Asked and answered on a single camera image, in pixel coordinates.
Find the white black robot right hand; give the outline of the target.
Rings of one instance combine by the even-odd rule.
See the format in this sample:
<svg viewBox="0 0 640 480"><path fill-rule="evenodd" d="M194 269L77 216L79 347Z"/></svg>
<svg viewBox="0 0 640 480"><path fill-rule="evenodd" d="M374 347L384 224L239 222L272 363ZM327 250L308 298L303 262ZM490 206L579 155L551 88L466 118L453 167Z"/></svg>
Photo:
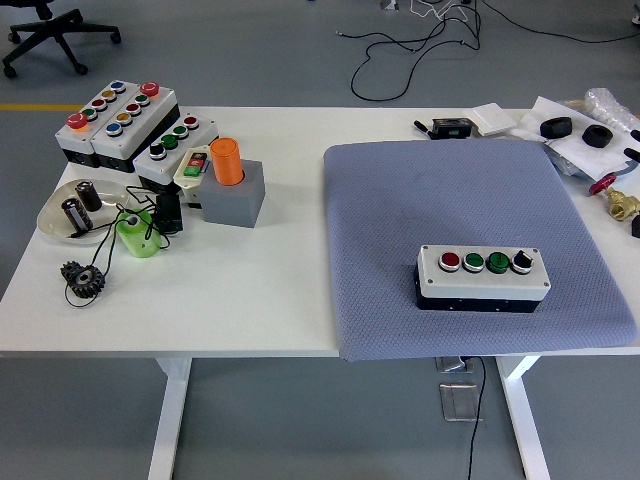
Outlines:
<svg viewBox="0 0 640 480"><path fill-rule="evenodd" d="M630 136L636 141L639 141L639 131L634 129L630 132ZM626 148L624 155L630 159L629 164L633 167L639 166L639 151L633 148ZM631 214L637 214L639 212L639 200L636 197L629 197L626 206L626 216Z"/></svg>

